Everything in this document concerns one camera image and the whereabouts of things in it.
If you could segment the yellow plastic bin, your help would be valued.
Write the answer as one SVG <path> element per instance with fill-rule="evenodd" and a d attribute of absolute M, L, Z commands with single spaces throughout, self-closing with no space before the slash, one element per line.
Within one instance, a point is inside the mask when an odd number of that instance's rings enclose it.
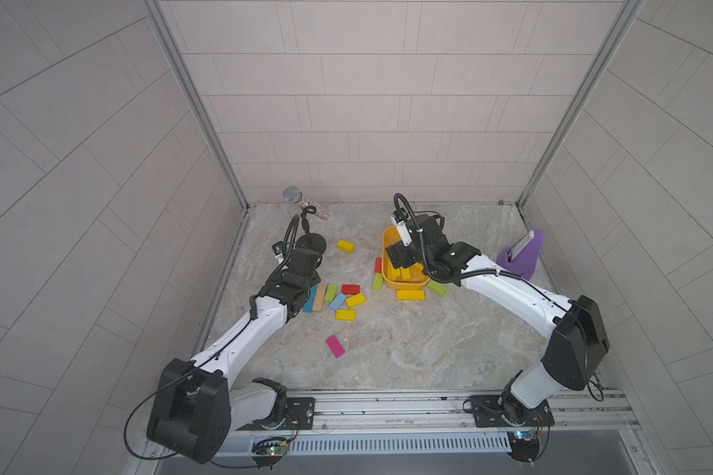
<path fill-rule="evenodd" d="M 398 231 L 393 226 L 386 228 L 382 236 L 381 274 L 384 283 L 393 290 L 422 290 L 430 282 L 419 264 L 408 268 L 396 268 L 391 263 L 387 248 L 395 243 L 401 243 Z"/>

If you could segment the yellow small block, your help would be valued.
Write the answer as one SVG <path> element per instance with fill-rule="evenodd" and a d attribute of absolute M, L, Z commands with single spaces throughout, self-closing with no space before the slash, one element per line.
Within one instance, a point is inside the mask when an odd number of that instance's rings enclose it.
<path fill-rule="evenodd" d="M 364 303 L 366 303 L 366 296 L 362 293 L 353 295 L 346 300 L 346 304 L 349 309 L 354 309 Z"/>
<path fill-rule="evenodd" d="M 354 322 L 357 319 L 355 310 L 339 309 L 336 311 L 335 320 L 339 322 Z"/>

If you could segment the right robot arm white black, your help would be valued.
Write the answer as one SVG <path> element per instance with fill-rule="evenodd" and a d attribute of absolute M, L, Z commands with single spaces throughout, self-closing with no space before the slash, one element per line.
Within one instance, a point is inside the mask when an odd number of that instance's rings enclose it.
<path fill-rule="evenodd" d="M 450 243 L 444 234 L 444 218 L 435 212 L 416 214 L 400 193 L 394 195 L 393 204 L 391 221 L 400 240 L 385 252 L 394 267 L 421 264 L 432 281 L 479 293 L 548 341 L 539 361 L 514 376 L 494 402 L 474 403 L 473 410 L 522 427 L 560 390 L 592 387 L 591 378 L 610 350 L 596 302 L 586 296 L 570 299 L 549 292 L 464 241 Z"/>

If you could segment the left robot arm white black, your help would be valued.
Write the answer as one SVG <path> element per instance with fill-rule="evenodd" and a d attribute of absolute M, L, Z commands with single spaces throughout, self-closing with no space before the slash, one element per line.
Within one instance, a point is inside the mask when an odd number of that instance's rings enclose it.
<path fill-rule="evenodd" d="M 232 431 L 290 423 L 287 437 L 267 437 L 251 450 L 257 468 L 273 467 L 287 455 L 301 423 L 288 409 L 286 387 L 267 378 L 241 389 L 233 384 L 263 344 L 303 310 L 321 281 L 320 251 L 299 247 L 296 240 L 298 231 L 308 229 L 305 214 L 294 216 L 275 247 L 278 265 L 249 298 L 249 311 L 212 346 L 162 370 L 158 388 L 145 399 L 153 405 L 146 438 L 164 448 L 165 458 L 211 463 Z"/>

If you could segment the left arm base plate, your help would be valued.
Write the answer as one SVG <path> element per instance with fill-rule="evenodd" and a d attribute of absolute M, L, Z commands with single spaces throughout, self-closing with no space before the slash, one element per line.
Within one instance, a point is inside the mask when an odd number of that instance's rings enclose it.
<path fill-rule="evenodd" d="M 313 428 L 315 398 L 288 398 L 279 422 L 255 421 L 241 427 L 241 431 L 309 431 Z"/>

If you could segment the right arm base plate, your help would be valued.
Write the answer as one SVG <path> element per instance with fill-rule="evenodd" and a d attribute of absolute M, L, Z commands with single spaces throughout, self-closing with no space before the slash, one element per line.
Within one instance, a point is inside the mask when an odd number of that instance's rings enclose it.
<path fill-rule="evenodd" d="M 478 428 L 545 428 L 555 424 L 549 404 L 544 400 L 529 409 L 512 396 L 473 395 L 463 402 L 463 411 L 473 416 Z"/>

